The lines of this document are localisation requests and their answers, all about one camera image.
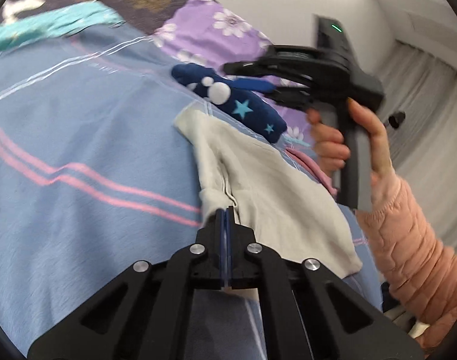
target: pink cloth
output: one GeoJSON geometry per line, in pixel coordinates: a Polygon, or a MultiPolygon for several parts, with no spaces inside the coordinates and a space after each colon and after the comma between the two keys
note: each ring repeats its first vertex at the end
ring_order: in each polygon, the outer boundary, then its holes
{"type": "Polygon", "coordinates": [[[332,179],[329,176],[327,176],[324,172],[322,172],[318,164],[313,159],[307,156],[307,154],[296,149],[287,148],[285,152],[291,159],[297,161],[298,164],[300,164],[312,176],[318,179],[320,183],[325,188],[327,188],[327,190],[330,192],[332,196],[337,196],[338,191],[337,189],[332,187],[332,179]]]}
{"type": "Polygon", "coordinates": [[[357,212],[390,293],[430,327],[417,338],[430,354],[457,319],[457,255],[435,236],[407,182],[393,171],[372,191],[373,212],[357,212]]]}

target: gray curtain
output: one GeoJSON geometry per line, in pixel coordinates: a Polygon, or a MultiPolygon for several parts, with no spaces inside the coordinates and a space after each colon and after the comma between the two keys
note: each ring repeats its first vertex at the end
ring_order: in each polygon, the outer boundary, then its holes
{"type": "Polygon", "coordinates": [[[399,130],[389,128],[393,165],[437,235],[457,251],[457,71],[398,43],[378,76],[387,98],[381,120],[407,113],[399,130]]]}

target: blue blanket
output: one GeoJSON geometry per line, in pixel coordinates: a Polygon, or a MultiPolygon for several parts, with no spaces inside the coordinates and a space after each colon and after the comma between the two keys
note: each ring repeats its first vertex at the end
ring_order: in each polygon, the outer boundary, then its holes
{"type": "MultiPolygon", "coordinates": [[[[175,63],[129,25],[0,56],[0,325],[22,353],[134,261],[194,241],[197,169],[172,124],[183,107],[197,100],[263,140],[176,83],[175,63]]],[[[373,261],[344,214],[364,262],[346,280],[378,307],[373,261]]],[[[263,359],[258,305],[198,291],[187,358],[263,359]]]]}

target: teal cloth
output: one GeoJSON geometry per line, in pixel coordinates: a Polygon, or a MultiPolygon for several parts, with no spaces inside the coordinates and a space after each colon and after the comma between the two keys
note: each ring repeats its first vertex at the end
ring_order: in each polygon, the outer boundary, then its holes
{"type": "Polygon", "coordinates": [[[39,39],[73,35],[95,24],[114,25],[123,22],[122,16],[101,2],[74,4],[27,17],[12,24],[0,25],[0,54],[2,51],[39,39]]]}

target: purple cloth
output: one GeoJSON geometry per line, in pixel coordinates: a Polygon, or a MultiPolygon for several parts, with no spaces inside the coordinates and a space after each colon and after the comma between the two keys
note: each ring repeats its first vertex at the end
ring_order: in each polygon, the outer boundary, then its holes
{"type": "MultiPolygon", "coordinates": [[[[164,52],[180,61],[214,68],[222,75],[220,67],[224,63],[254,60],[271,44],[263,33],[213,0],[189,0],[155,31],[154,40],[164,52]]],[[[276,77],[270,81],[277,85],[297,85],[276,77]]],[[[312,138],[305,114],[264,100],[286,121],[288,128],[283,137],[287,145],[307,153],[312,138]]]]}

